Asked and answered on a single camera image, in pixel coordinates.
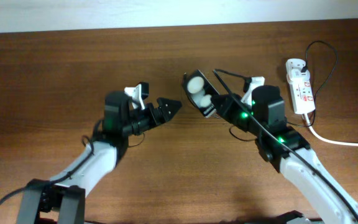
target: green led light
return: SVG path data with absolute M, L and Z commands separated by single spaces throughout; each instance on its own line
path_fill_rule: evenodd
M 241 113 L 241 118 L 248 118 L 248 114 L 246 112 L 242 112 Z
M 103 128 L 106 130 L 112 130 L 113 120 L 111 118 L 105 118 Z
M 285 142 L 284 138 L 282 138 L 282 137 L 278 137 L 277 139 L 278 139 L 281 143 Z

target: white power cord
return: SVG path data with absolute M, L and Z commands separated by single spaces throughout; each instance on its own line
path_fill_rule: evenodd
M 310 120 L 307 114 L 303 114 L 302 115 L 303 119 L 306 121 L 307 125 L 310 125 Z M 342 146 L 358 146 L 358 143 L 352 143 L 352 142 L 339 142 L 339 141 L 332 141 L 326 138 L 321 137 L 320 135 L 318 135 L 316 133 L 316 131 L 314 131 L 313 127 L 310 126 L 309 130 L 311 131 L 311 133 L 316 136 L 318 139 L 324 141 L 324 142 L 328 142 L 331 144 L 338 144 L 338 145 L 342 145 Z

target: wire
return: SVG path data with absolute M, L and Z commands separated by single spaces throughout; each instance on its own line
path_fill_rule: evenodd
M 3 198 L 0 199 L 0 206 L 8 199 L 10 199 L 11 197 L 25 191 L 25 190 L 31 190 L 31 189 L 39 189 L 39 188 L 44 188 L 44 187 L 48 187 L 51 186 L 53 184 L 57 184 L 60 183 L 64 180 L 66 180 L 67 178 L 71 177 L 71 175 L 73 173 L 75 173 L 94 153 L 94 146 L 93 146 L 93 142 L 91 141 L 91 139 L 88 136 L 82 136 L 81 138 L 81 142 L 83 145 L 86 145 L 85 141 L 87 140 L 89 145 L 91 146 L 91 152 L 89 152 L 89 154 L 76 166 L 74 167 L 74 169 L 72 169 L 71 171 L 67 172 L 66 175 L 64 175 L 63 177 L 57 179 L 57 180 L 50 180 L 41 184 L 34 184 L 34 185 L 28 185 L 19 189 L 16 189 L 14 191 L 12 191 L 11 193 L 5 195 Z
M 247 77 L 243 76 L 243 75 L 239 75 L 239 74 L 236 74 L 236 73 L 232 73 L 232 72 L 228 72 L 228 71 L 225 71 L 225 70 L 222 70 L 222 69 L 215 69 L 216 72 L 221 72 L 221 73 L 225 73 L 226 75 L 231 75 L 231 76 L 234 76 L 234 77 L 239 77 L 239 78 L 242 78 L 242 79 L 247 79 Z
M 142 133 L 142 134 L 143 134 L 143 138 L 142 138 L 142 140 L 141 140 L 138 144 L 133 145 L 133 146 L 128 146 L 128 147 L 136 147 L 136 146 L 140 146 L 140 145 L 143 143 L 144 139 L 146 138 L 146 135 L 145 135 L 144 133 Z
M 307 124 L 310 124 L 309 118 L 304 114 L 305 116 L 305 120 Z M 352 142 L 340 142 L 340 141 L 332 141 L 326 138 L 321 137 L 319 134 L 316 133 L 316 131 L 314 131 L 314 129 L 310 126 L 309 130 L 311 131 L 312 134 L 314 134 L 314 136 L 316 136 L 318 139 L 324 141 L 324 142 L 328 142 L 331 144 L 338 144 L 338 145 L 342 145 L 342 146 L 358 146 L 358 143 L 352 143 Z
M 92 136 L 95 138 L 96 136 L 100 136 L 99 126 L 104 121 L 103 118 L 99 119 L 93 126 Z
M 212 114 L 211 117 L 216 118 L 216 119 L 223 119 L 220 116 L 216 116 L 215 114 Z
M 314 121 L 316 120 L 316 110 L 317 110 L 317 105 L 316 105 L 316 98 L 317 98 L 317 94 L 319 93 L 319 91 L 322 89 L 322 87 L 325 86 L 325 84 L 327 83 L 327 81 L 332 77 L 334 71 L 335 71 L 335 68 L 336 68 L 336 65 L 338 63 L 338 52 L 337 50 L 335 49 L 335 47 L 333 47 L 331 44 L 325 42 L 325 41 L 322 41 L 322 40 L 316 40 L 316 41 L 313 41 L 312 43 L 310 43 L 308 45 L 308 47 L 306 48 L 306 51 L 305 51 L 305 60 L 306 60 L 306 63 L 305 63 L 305 66 L 302 68 L 302 70 L 304 69 L 308 69 L 308 52 L 309 52 L 309 49 L 310 47 L 315 44 L 315 43 L 320 43 L 320 44 L 324 44 L 326 46 L 328 46 L 330 49 L 332 49 L 334 51 L 334 54 L 335 54 L 335 64 L 333 66 L 333 69 L 331 70 L 331 72 L 329 73 L 329 75 L 327 76 L 327 78 L 325 79 L 325 81 L 323 82 L 323 84 L 321 84 L 321 86 L 317 89 L 316 93 L 314 94 L 314 106 L 315 106 L 315 109 L 313 111 L 313 120 L 310 124 L 307 124 L 307 125 L 302 125 L 302 124 L 295 124 L 295 123 L 291 123 L 289 121 L 287 121 L 288 124 L 290 125 L 294 125 L 294 126 L 297 126 L 297 127 L 304 127 L 304 128 L 308 128 L 308 127 L 312 127 L 312 125 L 314 125 Z
M 229 133 L 231 134 L 231 136 L 235 137 L 236 139 L 240 140 L 240 141 L 245 141 L 245 142 L 251 142 L 251 141 L 255 141 L 256 139 L 241 139 L 239 137 L 237 137 L 235 134 L 233 134 L 233 132 L 231 131 L 232 128 L 234 128 L 235 126 L 231 126 L 229 128 Z
M 230 90 L 230 88 L 225 84 L 225 82 L 222 80 L 222 78 L 219 76 L 219 74 L 216 72 L 216 70 L 213 70 L 213 73 L 215 74 L 216 78 L 219 80 L 219 82 L 222 84 L 222 86 L 226 89 L 226 91 L 229 93 L 230 97 L 240 106 L 240 108 L 243 111 L 248 111 L 248 109 L 234 96 L 233 92 Z M 261 130 L 267 134 L 270 138 L 272 138 L 273 140 L 275 140 L 279 145 L 281 145 L 281 147 L 285 150 L 288 151 L 290 153 L 292 153 L 296 158 L 298 158 L 302 163 L 304 163 L 305 166 L 307 166 L 313 173 L 315 173 L 318 177 L 320 177 L 320 179 L 328 185 L 328 187 L 343 201 L 343 203 L 346 205 L 346 207 L 349 209 L 349 211 L 352 213 L 352 215 L 354 216 L 354 220 L 358 222 L 358 214 L 356 213 L 356 211 L 354 210 L 354 208 L 352 207 L 352 205 L 350 205 L 350 203 L 346 200 L 346 198 L 338 191 L 337 188 L 335 188 L 335 186 L 333 186 L 332 183 L 330 183 L 330 181 L 325 178 L 325 176 L 323 174 L 320 173 L 319 170 L 317 170 L 316 168 L 314 168 L 308 161 L 306 161 L 303 157 L 301 157 L 298 153 L 296 153 L 294 150 L 290 149 L 288 146 L 286 146 L 284 143 L 280 142 L 272 133 L 270 133 L 269 131 L 266 130 L 266 128 L 261 125 L 255 118 L 254 116 L 252 116 L 250 113 L 248 114 L 248 117 L 251 118 L 251 120 L 253 122 L 255 122 L 255 124 L 257 124 L 257 126 L 259 126 L 261 128 Z

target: white power strip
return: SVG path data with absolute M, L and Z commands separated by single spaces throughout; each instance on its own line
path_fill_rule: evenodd
M 287 60 L 287 81 L 290 84 L 293 109 L 296 114 L 310 113 L 316 109 L 310 86 L 309 70 L 301 72 L 306 62 L 302 59 Z
M 285 67 L 287 68 L 287 81 L 290 84 L 293 110 L 296 114 L 302 114 L 303 119 L 309 127 L 311 133 L 318 139 L 331 144 L 338 144 L 342 146 L 357 146 L 358 143 L 333 141 L 321 137 L 311 126 L 308 113 L 314 111 L 316 106 L 314 104 L 313 92 L 310 86 L 310 72 L 306 70 L 301 72 L 306 62 L 302 59 L 292 58 L 287 60 Z

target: white ball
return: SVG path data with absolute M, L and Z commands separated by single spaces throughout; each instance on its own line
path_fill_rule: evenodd
M 187 83 L 187 91 L 191 94 L 195 94 L 202 90 L 204 87 L 204 79 L 201 77 L 194 77 Z
M 201 99 L 201 102 L 200 102 L 200 106 L 201 107 L 207 107 L 207 106 L 209 106 L 209 105 L 211 105 L 211 95 L 209 95 L 209 94 L 207 94 L 207 95 L 205 95 L 202 99 Z

